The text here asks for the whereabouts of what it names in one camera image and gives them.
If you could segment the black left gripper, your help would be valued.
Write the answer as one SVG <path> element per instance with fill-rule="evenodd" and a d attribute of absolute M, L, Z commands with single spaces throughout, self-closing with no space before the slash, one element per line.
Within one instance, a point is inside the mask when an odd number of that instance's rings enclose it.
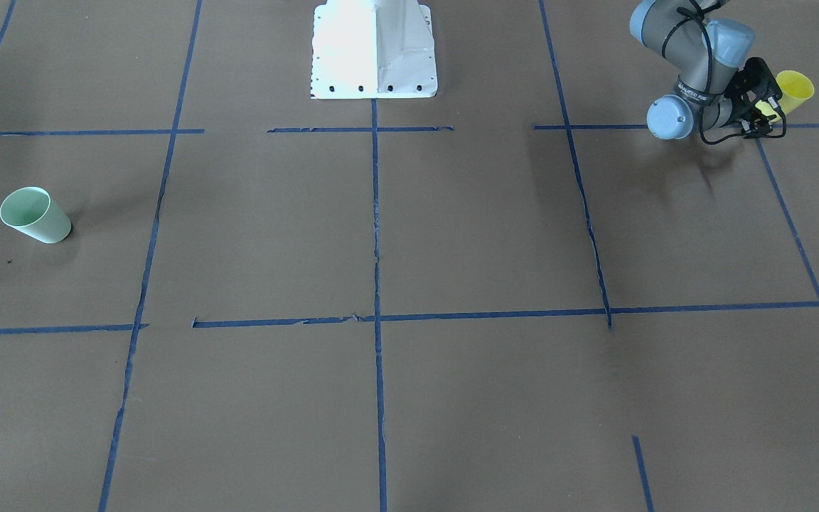
<path fill-rule="evenodd" d="M 783 91 L 767 62 L 751 56 L 738 70 L 724 91 L 732 106 L 728 123 L 742 122 L 744 139 L 780 139 L 786 136 L 787 123 L 777 114 L 750 113 L 754 101 L 778 102 Z"/>

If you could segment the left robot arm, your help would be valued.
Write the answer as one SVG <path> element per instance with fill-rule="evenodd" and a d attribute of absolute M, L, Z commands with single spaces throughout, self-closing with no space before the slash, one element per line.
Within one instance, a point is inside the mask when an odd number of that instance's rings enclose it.
<path fill-rule="evenodd" d="M 672 91 L 648 107 L 647 127 L 658 139 L 698 135 L 717 145 L 786 136 L 782 88 L 767 62 L 749 55 L 754 30 L 710 17 L 725 4 L 643 1 L 631 14 L 631 35 L 678 70 Z"/>

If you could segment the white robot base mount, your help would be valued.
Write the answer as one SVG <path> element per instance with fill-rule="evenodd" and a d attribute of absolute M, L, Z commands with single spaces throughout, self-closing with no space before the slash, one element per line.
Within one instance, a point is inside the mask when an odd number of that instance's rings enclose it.
<path fill-rule="evenodd" d="M 430 98 L 438 89 L 432 10 L 418 1 L 327 1 L 313 13 L 310 97 Z"/>

